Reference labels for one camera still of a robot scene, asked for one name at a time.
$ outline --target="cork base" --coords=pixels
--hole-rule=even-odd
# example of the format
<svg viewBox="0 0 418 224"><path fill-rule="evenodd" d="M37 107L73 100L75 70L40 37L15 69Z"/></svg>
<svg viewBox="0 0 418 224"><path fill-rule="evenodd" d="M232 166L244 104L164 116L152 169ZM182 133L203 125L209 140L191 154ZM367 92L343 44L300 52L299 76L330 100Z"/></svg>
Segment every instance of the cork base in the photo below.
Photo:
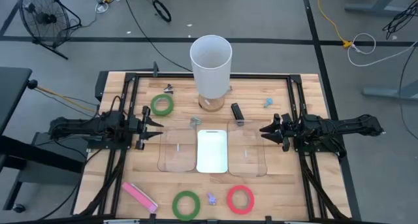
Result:
<svg viewBox="0 0 418 224"><path fill-rule="evenodd" d="M206 99L202 95L199 95L199 106L207 112L216 112L220 110L225 103L225 96L217 99Z"/></svg>

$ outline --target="wheel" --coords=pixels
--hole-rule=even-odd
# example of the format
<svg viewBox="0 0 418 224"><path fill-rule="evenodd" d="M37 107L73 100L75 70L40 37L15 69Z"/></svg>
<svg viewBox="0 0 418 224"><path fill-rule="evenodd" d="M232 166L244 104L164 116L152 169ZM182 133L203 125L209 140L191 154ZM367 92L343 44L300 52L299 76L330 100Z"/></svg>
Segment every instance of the wheel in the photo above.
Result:
<svg viewBox="0 0 418 224"><path fill-rule="evenodd" d="M20 214L21 212L24 212L26 210L25 206L21 205L21 204L13 204L13 211L17 212L18 214Z"/></svg>

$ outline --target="yellow cable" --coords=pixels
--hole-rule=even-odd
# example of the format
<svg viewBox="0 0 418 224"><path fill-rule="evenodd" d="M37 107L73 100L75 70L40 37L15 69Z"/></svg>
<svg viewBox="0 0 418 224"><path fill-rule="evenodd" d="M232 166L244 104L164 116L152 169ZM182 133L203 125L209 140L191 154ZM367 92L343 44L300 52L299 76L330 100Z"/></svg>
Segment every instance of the yellow cable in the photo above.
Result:
<svg viewBox="0 0 418 224"><path fill-rule="evenodd" d="M80 108L82 108L82 109L84 109L84 110L88 110L88 111L90 111L90 112L96 112L95 110L93 110L93 109L91 109L91 108L88 108L88 107L85 107L85 106L82 106L81 104L78 104L78 103L76 103L76 102L72 101L71 99L68 99L68 98L66 98L66 97L62 96L61 94L58 94L58 93L56 93L56 92L54 92L54 91L52 91L52 90L49 90L49 89L46 89L46 88L42 88L42 87L39 87L39 86L37 86L37 89L39 89L39 90L41 90L41 91L44 91L44 92L47 92L47 93L49 93L49 94L55 95L55 96L57 96L57 97L61 97L62 99L66 100L67 102L69 102L69 103L71 103L71 104L74 104L74 105L76 105L76 106L78 106L78 107L80 107Z"/></svg>
<svg viewBox="0 0 418 224"><path fill-rule="evenodd" d="M325 19L327 19L333 26L334 26L334 28L335 28L335 31L337 32L337 35L338 35L338 37L340 38L340 40L342 41L342 43L343 43L343 47L344 48L349 48L352 44L353 44L353 42L351 42L351 41L348 41L348 40L345 40L345 39L343 39L342 37L341 37L341 35L340 35L340 32L338 32L338 28L337 28L337 25L335 25L335 23L331 20L331 19L329 19L328 17L327 17L327 15L325 15L325 13L324 13L324 11L322 11L322 8L321 8L321 0L317 0L317 2L318 2L318 8L319 8L319 11L322 13L322 16L324 16L324 18Z"/></svg>

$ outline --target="wooden tabletop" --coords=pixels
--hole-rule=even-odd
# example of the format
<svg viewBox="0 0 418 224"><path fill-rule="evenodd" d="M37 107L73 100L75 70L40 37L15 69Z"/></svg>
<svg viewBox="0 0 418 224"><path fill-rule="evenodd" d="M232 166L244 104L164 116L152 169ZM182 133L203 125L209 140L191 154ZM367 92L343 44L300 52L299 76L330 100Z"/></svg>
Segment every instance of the wooden tabletop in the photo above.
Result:
<svg viewBox="0 0 418 224"><path fill-rule="evenodd" d="M108 74L100 112L109 110L114 96L120 95L124 76L124 72ZM318 75L301 74L301 77L308 113L327 118ZM174 110L164 118L152 114L152 119L165 127L148 129L162 130L164 133L146 142L143 151L129 150L122 180L135 184L158 204L157 218L176 219L172 213L172 200L177 193L190 190L201 201L201 210L196 219L264 220L265 216L272 216L273 220L308 220L298 154L292 147L288 152L283 152L281 145L265 139L260 142L259 135L256 135L256 127L271 122L274 113L290 113L285 80L231 79L233 90L226 95L223 108L217 112L205 112L197 104L198 93L192 78L141 78L135 105L138 118L142 117L142 106L149 106L156 95L163 93L167 84L173 86ZM296 86L294 91L298 99ZM273 104L263 108L267 97L272 98ZM238 103L246 120L253 120L245 124L245 130L238 130L231 124L234 119L232 103ZM192 116L199 117L202 125L191 128L189 122ZM196 171L195 133L199 129L224 129L230 132L229 172L203 174ZM100 152L86 165L75 214L88 205L102 186L108 153ZM317 153L317 160L323 189L343 214L351 216L337 157L333 153ZM227 206L227 192L235 185L249 187L255 196L255 206L246 215L234 214ZM319 216L316 193L312 187L311 190L315 213ZM216 197L215 206L209 205L208 192ZM237 206L246 203L244 194L237 193L233 198ZM194 204L192 200L184 198L178 207L186 214L193 210ZM121 191L117 217L149 218L149 215L133 197Z"/></svg>

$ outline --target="fan grille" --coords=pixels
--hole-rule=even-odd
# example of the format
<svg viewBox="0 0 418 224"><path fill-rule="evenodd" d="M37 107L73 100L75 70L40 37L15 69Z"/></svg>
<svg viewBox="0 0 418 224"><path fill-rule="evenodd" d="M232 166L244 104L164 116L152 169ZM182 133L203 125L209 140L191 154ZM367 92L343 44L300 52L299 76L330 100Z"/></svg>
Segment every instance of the fan grille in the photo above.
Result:
<svg viewBox="0 0 418 224"><path fill-rule="evenodd" d="M56 48L69 38L69 19L59 0L20 0L20 18L31 36Z"/></svg>

